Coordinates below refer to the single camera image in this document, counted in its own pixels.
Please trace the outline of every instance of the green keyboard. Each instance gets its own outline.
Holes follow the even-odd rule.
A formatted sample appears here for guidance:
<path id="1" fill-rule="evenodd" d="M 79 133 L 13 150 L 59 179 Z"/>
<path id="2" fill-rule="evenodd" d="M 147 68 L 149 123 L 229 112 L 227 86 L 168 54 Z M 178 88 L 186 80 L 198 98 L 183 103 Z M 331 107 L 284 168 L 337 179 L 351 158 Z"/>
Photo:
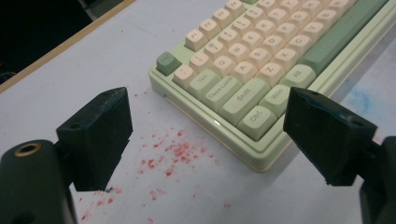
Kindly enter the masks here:
<path id="1" fill-rule="evenodd" d="M 290 143 L 290 87 L 331 96 L 395 20 L 396 0 L 231 0 L 158 57 L 151 86 L 263 172 Z"/>

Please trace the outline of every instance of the space bar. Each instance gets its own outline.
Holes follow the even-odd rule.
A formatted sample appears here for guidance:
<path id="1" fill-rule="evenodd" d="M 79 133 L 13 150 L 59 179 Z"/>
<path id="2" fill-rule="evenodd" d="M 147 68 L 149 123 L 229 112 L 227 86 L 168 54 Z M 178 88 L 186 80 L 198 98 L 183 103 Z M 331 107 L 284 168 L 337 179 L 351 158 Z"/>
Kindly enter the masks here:
<path id="1" fill-rule="evenodd" d="M 317 76 L 388 0 L 359 0 L 298 62 Z"/>

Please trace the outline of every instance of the white table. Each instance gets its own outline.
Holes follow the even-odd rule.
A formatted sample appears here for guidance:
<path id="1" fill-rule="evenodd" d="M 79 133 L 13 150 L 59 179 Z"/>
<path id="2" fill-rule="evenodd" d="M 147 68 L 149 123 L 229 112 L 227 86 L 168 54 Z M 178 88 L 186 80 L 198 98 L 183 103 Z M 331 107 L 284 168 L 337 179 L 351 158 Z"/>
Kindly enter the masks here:
<path id="1" fill-rule="evenodd" d="M 80 223 L 361 223 L 359 188 L 334 188 L 291 145 L 252 171 L 150 87 L 156 58 L 225 1 L 137 0 L 0 94 L 0 153 L 55 129 L 102 91 L 125 86 L 134 132 L 106 192 L 73 192 Z M 396 29 L 333 99 L 396 134 Z M 174 151 L 186 161 L 174 161 Z"/>

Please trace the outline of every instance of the screw hole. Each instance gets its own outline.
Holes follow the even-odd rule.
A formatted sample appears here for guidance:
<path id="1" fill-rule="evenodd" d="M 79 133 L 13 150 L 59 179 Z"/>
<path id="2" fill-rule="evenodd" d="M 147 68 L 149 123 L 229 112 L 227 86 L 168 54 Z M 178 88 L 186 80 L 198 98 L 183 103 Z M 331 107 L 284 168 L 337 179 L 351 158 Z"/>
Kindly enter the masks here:
<path id="1" fill-rule="evenodd" d="M 24 146 L 21 146 L 15 151 L 16 157 L 27 157 L 35 154 L 38 150 L 40 150 L 41 144 L 39 143 L 31 143 Z"/>

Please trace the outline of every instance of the blue stain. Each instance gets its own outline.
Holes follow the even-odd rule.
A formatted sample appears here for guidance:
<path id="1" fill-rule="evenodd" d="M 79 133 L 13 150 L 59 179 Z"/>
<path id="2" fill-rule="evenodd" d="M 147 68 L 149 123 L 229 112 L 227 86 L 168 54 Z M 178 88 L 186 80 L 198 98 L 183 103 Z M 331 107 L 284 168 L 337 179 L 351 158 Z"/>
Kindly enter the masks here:
<path id="1" fill-rule="evenodd" d="M 357 89 L 352 89 L 345 103 L 347 108 L 361 116 L 368 114 L 373 106 L 371 97 Z"/>

